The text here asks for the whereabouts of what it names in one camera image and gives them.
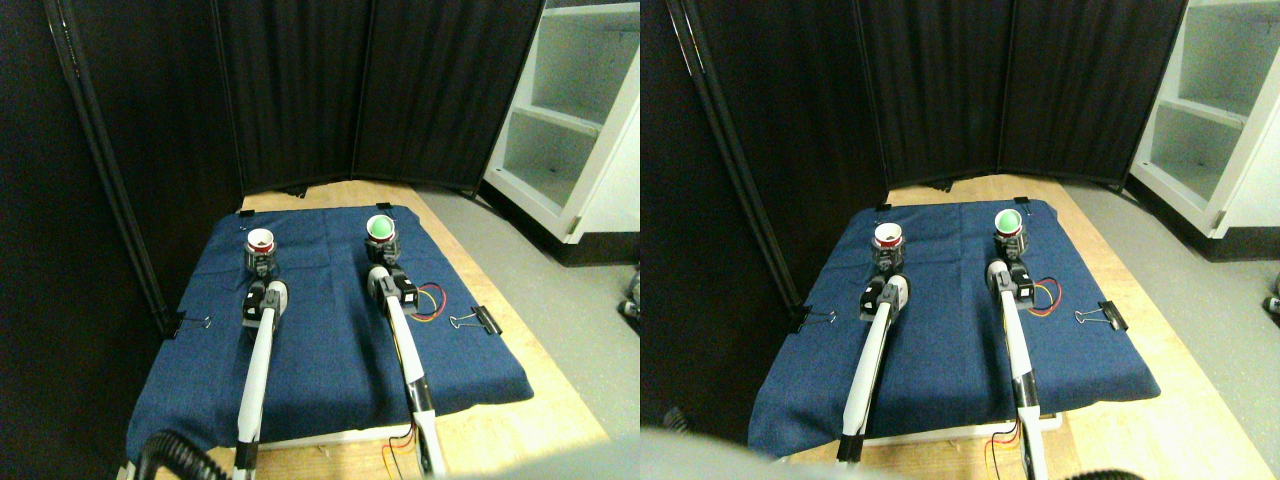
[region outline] binder clip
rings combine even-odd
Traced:
[[[1089,319],[1089,315],[1102,312],[1105,319]],[[1115,302],[1106,301],[1098,302],[1098,310],[1089,311],[1075,311],[1075,321],[1084,325],[1085,321],[1097,321],[1103,324],[1110,324],[1112,330],[1129,330],[1129,324],[1124,321],[1124,316],[1120,315],[1120,310],[1116,308]]]
[[[466,320],[466,319],[470,319],[470,317],[475,317],[476,323],[471,324],[471,323],[463,323],[462,321],[462,320]],[[489,335],[493,335],[493,334],[502,335],[502,328],[498,326],[498,323],[493,320],[493,315],[489,315],[489,308],[485,308],[484,305],[477,306],[477,307],[471,307],[471,315],[467,315],[467,316],[458,317],[458,316],[452,316],[451,315],[449,316],[449,325],[453,325],[453,328],[456,328],[456,329],[463,328],[463,326],[479,326],[479,328],[483,328],[484,332],[486,334],[489,334]]]

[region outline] gray floor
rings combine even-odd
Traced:
[[[1125,198],[1091,183],[1062,186],[1280,475],[1280,328],[1261,307],[1280,262],[1210,262]]]
[[[444,189],[419,195],[507,297],[604,431],[611,438],[637,431],[640,337],[616,310],[635,268],[561,266],[486,207]]]

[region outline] green ball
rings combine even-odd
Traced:
[[[1012,210],[1001,211],[1000,218],[996,219],[996,228],[998,228],[1001,232],[1016,230],[1018,227],[1023,223],[1021,219],[1018,216],[1019,216],[1018,212]]]
[[[392,219],[385,216],[374,219],[372,227],[369,227],[369,233],[378,238],[387,238],[392,236],[396,228],[392,225]]]

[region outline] shelf compartment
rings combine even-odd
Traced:
[[[1217,122],[1238,131],[1244,129],[1244,123],[1249,120],[1248,116],[1184,99],[1161,100],[1160,106],[1188,113],[1210,122]]]
[[[570,114],[562,114],[559,111],[544,109],[536,105],[525,105],[525,106],[517,105],[513,108],[513,110],[517,114],[532,116],[543,122],[550,122],[557,125],[568,128],[571,131],[582,134],[589,134],[591,137],[598,137],[600,134],[600,129],[604,128],[604,125],[599,123],[588,119],[581,119]]]
[[[1199,198],[1190,198],[1192,202],[1204,209],[1235,151],[1240,131],[1164,102],[1156,109],[1155,128],[1149,164],[1194,192]]]
[[[636,5],[544,10],[531,104],[605,123],[640,47]]]
[[[1249,116],[1280,47],[1280,3],[1187,10],[1178,96]]]
[[[540,116],[511,115],[502,169],[564,207],[594,147],[594,134]]]

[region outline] black room divider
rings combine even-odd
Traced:
[[[1012,1],[858,1],[892,187],[992,173]]]
[[[352,175],[475,189],[540,1],[375,1]]]
[[[888,186],[1123,184],[1184,6],[644,4],[643,182],[663,187],[641,198],[641,422],[745,443],[819,270]]]
[[[0,6],[0,477],[114,475],[161,333],[243,195],[346,178],[479,186],[541,3],[416,5]],[[366,61],[370,38],[397,56]],[[362,116],[362,96],[385,110]],[[408,127],[370,120],[384,115]],[[367,168],[357,131],[381,148]],[[394,168],[378,163],[392,154]]]
[[[1000,170],[1124,183],[1185,9],[1018,0]]]
[[[348,178],[372,4],[216,5],[244,195]]]
[[[884,200],[854,14],[641,4],[641,182],[664,186],[641,195],[641,422],[745,443],[846,219]]]
[[[160,338],[45,6],[0,4],[0,477],[105,479]]]

